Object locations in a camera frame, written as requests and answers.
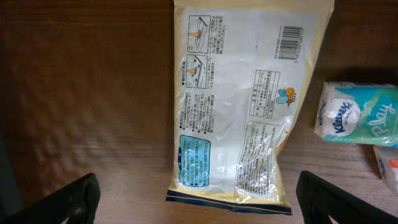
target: wooden table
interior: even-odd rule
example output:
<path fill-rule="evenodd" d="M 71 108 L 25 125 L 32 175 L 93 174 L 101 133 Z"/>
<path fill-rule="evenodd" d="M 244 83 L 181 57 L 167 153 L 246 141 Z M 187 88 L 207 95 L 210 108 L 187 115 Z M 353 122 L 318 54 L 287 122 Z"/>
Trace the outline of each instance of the wooden table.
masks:
<path fill-rule="evenodd" d="M 398 1 L 337 0 L 278 157 L 292 217 L 165 202 L 173 163 L 173 2 L 0 2 L 0 128 L 25 205 L 94 172 L 96 223 L 303 223 L 310 170 L 398 215 L 371 146 L 313 133 L 325 80 L 398 83 Z"/>

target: bee illustration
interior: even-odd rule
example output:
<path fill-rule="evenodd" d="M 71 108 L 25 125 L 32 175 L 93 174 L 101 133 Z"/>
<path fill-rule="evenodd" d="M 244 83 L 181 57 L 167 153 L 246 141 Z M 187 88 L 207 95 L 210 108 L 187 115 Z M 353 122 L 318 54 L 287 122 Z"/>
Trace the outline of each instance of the bee illustration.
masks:
<path fill-rule="evenodd" d="M 279 104 L 287 103 L 287 106 L 296 100 L 296 94 L 293 88 L 287 88 L 283 90 L 278 90 L 280 97 L 276 99 L 276 102 Z"/>

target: plastic package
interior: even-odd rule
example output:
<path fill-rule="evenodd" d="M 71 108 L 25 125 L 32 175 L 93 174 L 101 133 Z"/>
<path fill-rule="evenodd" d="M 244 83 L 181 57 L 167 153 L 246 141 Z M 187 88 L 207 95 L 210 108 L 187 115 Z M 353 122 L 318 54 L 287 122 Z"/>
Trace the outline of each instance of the plastic package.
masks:
<path fill-rule="evenodd" d="M 394 147 L 374 147 L 374 153 L 384 183 L 398 194 L 398 149 Z"/>
<path fill-rule="evenodd" d="M 276 155 L 332 0 L 175 0 L 175 160 L 168 201 L 291 215 Z"/>
<path fill-rule="evenodd" d="M 398 87 L 326 82 L 315 132 L 325 141 L 398 147 Z"/>

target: orange label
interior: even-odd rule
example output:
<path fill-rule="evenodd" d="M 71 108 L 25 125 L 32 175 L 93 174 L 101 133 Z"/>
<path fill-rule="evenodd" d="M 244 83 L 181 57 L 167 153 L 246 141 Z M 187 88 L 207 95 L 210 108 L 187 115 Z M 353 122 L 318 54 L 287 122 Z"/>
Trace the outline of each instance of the orange label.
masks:
<path fill-rule="evenodd" d="M 391 168 L 398 168 L 398 159 L 389 159 L 388 163 L 390 163 Z"/>

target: teal packaging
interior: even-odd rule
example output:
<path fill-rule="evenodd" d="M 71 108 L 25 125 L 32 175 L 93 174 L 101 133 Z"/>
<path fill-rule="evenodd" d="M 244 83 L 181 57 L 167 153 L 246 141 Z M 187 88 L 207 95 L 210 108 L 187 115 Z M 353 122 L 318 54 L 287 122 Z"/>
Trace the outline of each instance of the teal packaging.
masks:
<path fill-rule="evenodd" d="M 315 133 L 325 141 L 398 147 L 398 86 L 325 82 Z"/>

